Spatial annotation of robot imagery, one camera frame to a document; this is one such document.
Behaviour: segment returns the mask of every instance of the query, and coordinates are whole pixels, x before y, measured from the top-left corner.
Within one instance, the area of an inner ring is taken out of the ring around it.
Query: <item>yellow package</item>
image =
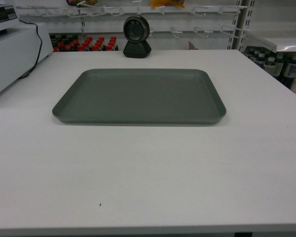
[[[151,0],[151,7],[152,8],[157,8],[161,6],[165,6],[168,4],[177,6],[177,7],[182,7],[184,8],[184,1],[185,0]]]

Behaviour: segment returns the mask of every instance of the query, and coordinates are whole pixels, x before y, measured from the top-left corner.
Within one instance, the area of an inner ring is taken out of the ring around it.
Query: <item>red bottle cap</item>
[[[74,44],[75,45],[79,45],[80,43],[79,43],[79,40],[78,39],[74,39]]]
[[[113,46],[112,45],[105,45],[105,50],[106,51],[112,51],[113,50]]]
[[[98,51],[99,47],[97,45],[92,46],[92,51]]]
[[[65,50],[65,51],[70,51],[70,50],[71,50],[70,45],[69,45],[69,44],[66,44],[66,45],[64,46],[64,50]]]
[[[58,47],[59,48],[63,48],[64,47],[64,42],[62,42],[62,41],[61,42],[58,42]]]
[[[78,46],[78,51],[84,51],[84,46],[83,45],[79,45]]]

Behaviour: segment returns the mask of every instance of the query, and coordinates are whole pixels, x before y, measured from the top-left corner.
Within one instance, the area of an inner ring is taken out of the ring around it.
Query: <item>white bottle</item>
[[[274,57],[269,57],[267,61],[263,64],[264,70],[269,73],[271,76],[274,76],[275,70],[276,70],[276,65],[274,63],[275,58]]]

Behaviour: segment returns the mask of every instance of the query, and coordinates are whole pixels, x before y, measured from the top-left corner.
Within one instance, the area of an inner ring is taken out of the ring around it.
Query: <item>digital scale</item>
[[[0,0],[0,31],[19,24],[13,0]]]

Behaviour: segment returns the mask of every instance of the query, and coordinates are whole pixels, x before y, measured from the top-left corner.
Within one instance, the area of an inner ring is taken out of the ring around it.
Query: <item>display rack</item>
[[[66,1],[16,0],[21,19],[44,22],[51,34],[114,34],[123,38],[123,23],[131,14],[141,14],[150,25],[154,49],[186,49],[191,41],[201,49],[231,49],[237,21],[246,8],[241,0],[189,0],[185,8],[152,8],[150,0],[101,0],[79,7]]]
[[[251,31],[244,47],[264,47],[272,52],[296,52],[296,31]]]
[[[264,47],[272,52],[296,52],[296,1],[250,0],[244,12],[237,48]]]

